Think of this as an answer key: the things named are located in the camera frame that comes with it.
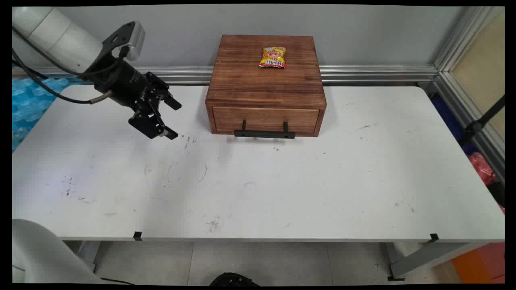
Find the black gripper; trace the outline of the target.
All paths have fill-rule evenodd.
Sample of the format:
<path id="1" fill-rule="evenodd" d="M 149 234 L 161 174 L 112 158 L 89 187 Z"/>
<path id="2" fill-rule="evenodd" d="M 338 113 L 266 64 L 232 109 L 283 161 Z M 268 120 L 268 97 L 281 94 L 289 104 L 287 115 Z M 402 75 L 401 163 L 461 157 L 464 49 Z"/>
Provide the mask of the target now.
<path id="1" fill-rule="evenodd" d="M 92 64 L 92 83 L 101 92 L 92 104 L 111 98 L 134 110 L 128 123 L 144 136 L 177 138 L 177 132 L 164 124 L 159 108 L 162 101 L 173 110 L 179 110 L 182 104 L 170 93 L 169 85 L 154 73 L 141 74 L 126 61 L 105 56 Z"/>

